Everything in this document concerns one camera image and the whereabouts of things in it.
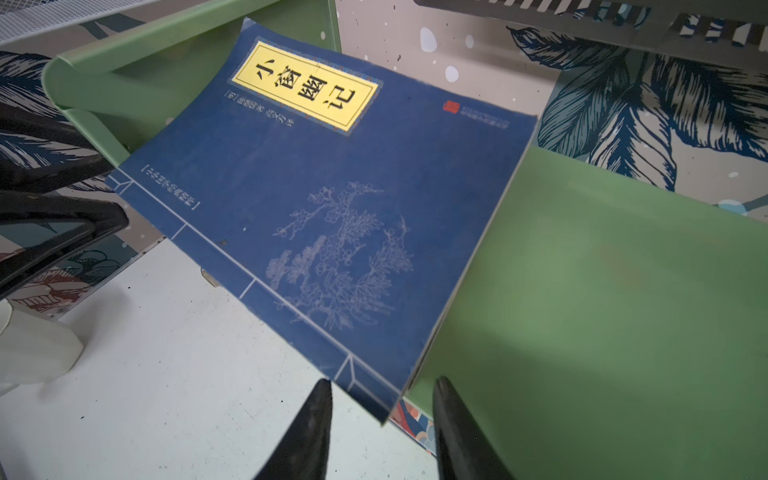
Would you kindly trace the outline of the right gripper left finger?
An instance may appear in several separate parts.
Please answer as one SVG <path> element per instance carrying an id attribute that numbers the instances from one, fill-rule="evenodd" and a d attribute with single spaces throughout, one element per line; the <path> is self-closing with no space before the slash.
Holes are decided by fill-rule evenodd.
<path id="1" fill-rule="evenodd" d="M 254 479 L 325 479 L 332 412 L 331 382 L 318 380 Z"/>

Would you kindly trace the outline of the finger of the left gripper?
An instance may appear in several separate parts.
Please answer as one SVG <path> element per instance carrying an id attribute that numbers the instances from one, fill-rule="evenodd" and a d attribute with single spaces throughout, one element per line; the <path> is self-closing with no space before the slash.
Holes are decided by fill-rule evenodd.
<path id="1" fill-rule="evenodd" d="M 3 190 L 1 237 L 21 250 L 1 260 L 1 295 L 128 225 L 114 202 Z"/>
<path id="2" fill-rule="evenodd" d="M 1 105 L 1 188 L 50 193 L 108 192 L 112 164 L 74 127 Z"/>

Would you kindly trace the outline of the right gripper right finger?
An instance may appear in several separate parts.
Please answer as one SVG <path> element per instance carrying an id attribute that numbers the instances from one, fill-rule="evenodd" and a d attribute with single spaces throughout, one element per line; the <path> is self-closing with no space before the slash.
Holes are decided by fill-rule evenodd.
<path id="1" fill-rule="evenodd" d="M 445 376 L 434 385 L 433 414 L 440 479 L 514 479 Z"/>

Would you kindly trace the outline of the colourful illustrated history book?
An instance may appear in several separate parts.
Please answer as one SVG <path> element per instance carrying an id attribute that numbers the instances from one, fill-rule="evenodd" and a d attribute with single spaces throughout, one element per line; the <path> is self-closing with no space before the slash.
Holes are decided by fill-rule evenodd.
<path id="1" fill-rule="evenodd" d="M 432 456 L 436 455 L 436 434 L 433 420 L 406 399 L 398 401 L 390 421 Z"/>

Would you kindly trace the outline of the blue book yellow label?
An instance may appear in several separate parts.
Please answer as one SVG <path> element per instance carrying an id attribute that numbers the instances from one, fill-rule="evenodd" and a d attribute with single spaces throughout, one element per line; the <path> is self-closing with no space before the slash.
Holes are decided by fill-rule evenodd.
<path id="1" fill-rule="evenodd" d="M 385 421 L 536 124 L 245 20 L 211 82 L 112 182 Z"/>

